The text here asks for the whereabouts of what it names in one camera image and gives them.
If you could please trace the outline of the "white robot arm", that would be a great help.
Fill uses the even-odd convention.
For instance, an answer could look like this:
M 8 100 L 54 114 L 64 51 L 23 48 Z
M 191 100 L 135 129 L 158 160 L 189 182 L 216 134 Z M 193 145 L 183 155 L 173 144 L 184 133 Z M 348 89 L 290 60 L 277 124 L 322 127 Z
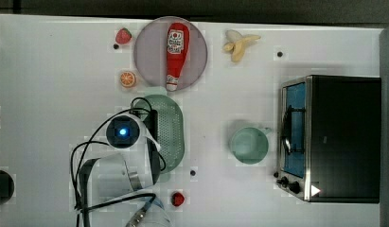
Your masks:
M 104 122 L 105 145 L 114 152 L 94 158 L 79 166 L 79 205 L 83 226 L 94 227 L 91 213 L 125 201 L 155 200 L 155 195 L 143 190 L 156 184 L 166 166 L 156 141 L 155 110 L 139 117 L 139 108 L 118 113 Z

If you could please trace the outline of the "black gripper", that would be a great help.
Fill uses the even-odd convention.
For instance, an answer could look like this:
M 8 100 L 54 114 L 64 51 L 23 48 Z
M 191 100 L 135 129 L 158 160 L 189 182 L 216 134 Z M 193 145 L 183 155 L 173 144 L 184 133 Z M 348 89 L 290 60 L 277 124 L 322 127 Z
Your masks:
M 158 137 L 158 113 L 155 110 L 144 115 L 143 122 L 154 140 Z

